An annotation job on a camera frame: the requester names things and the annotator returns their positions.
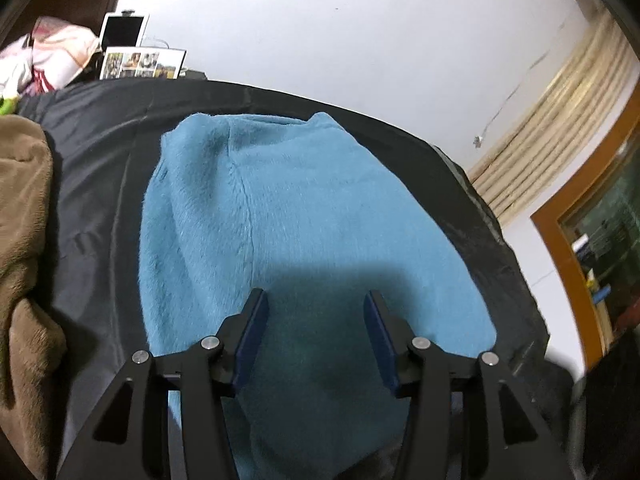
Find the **teal knit sweater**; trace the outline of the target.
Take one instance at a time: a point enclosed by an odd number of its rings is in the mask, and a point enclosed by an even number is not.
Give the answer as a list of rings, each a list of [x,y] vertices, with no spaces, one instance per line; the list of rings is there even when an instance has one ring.
[[[463,259],[390,170],[329,115],[196,114],[160,139],[139,287],[157,356],[216,333],[263,289],[250,380],[224,404],[244,479],[332,479],[404,430],[363,319],[380,292],[459,356],[496,342]]]

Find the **brown fleece garment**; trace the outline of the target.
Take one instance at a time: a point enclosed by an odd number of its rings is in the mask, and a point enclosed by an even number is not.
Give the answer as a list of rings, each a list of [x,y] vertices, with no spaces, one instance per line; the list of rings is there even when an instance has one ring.
[[[28,298],[43,251],[53,162],[40,125],[1,118],[1,429],[37,479],[48,476],[50,379],[62,328]]]

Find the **cream curtain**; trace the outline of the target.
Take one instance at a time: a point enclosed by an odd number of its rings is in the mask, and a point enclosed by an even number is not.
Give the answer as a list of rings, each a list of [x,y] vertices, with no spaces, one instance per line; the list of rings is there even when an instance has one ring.
[[[597,133],[637,57],[602,8],[523,118],[473,167],[470,181],[500,224],[520,214]]]

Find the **black cloth work mat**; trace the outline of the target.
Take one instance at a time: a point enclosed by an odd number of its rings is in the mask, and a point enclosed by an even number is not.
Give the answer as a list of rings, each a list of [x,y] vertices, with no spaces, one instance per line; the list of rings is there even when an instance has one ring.
[[[439,148],[377,119],[286,93],[206,80],[75,84],[24,99],[53,156],[46,246],[32,296],[61,325],[66,351],[50,394],[50,471],[122,363],[145,346],[137,284],[142,198],[160,137],[194,113],[307,119],[326,112],[402,181],[454,244],[497,327],[497,352],[559,442],[573,381],[547,361],[549,334],[496,217]]]

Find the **white crumpled garment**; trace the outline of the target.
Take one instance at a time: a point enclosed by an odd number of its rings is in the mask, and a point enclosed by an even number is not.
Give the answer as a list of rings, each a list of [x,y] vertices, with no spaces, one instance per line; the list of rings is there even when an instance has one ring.
[[[0,54],[2,99],[15,99],[32,81],[32,45],[29,34],[6,46]]]

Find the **white framed tablet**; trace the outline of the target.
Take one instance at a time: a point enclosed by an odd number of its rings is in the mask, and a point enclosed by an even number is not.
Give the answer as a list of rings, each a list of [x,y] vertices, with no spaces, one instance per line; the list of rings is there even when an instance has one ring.
[[[134,11],[107,12],[100,31],[100,48],[139,47],[145,33],[149,15]]]

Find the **wooden window frame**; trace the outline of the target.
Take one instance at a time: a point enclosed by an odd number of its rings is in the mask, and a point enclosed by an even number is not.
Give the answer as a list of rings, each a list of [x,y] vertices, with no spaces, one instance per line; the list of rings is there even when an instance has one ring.
[[[639,95],[533,215],[591,370],[639,324]]]

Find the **photo collage frame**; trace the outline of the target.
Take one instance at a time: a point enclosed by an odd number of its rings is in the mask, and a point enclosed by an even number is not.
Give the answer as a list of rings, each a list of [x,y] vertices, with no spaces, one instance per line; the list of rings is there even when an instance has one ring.
[[[151,47],[108,47],[101,80],[122,78],[177,79],[186,50]]]

